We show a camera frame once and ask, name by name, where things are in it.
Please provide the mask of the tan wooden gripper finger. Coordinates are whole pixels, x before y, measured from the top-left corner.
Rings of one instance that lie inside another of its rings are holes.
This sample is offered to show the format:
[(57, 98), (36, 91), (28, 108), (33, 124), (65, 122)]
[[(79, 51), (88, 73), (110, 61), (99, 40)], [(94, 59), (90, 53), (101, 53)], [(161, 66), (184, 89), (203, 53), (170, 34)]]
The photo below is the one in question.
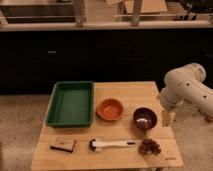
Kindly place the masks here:
[(175, 118), (174, 112), (169, 112), (166, 110), (162, 111), (162, 126), (163, 127), (169, 127), (172, 125)]

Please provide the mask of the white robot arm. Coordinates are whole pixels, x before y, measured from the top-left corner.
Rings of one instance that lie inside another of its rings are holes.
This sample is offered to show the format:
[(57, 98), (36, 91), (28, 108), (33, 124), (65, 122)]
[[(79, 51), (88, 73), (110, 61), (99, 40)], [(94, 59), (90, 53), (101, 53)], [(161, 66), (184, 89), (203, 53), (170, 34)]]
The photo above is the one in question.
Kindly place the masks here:
[(185, 100), (194, 103), (207, 123), (213, 122), (213, 89), (203, 81), (204, 67), (190, 63), (170, 70), (164, 76), (165, 87), (159, 93), (159, 101), (166, 111), (180, 107)]

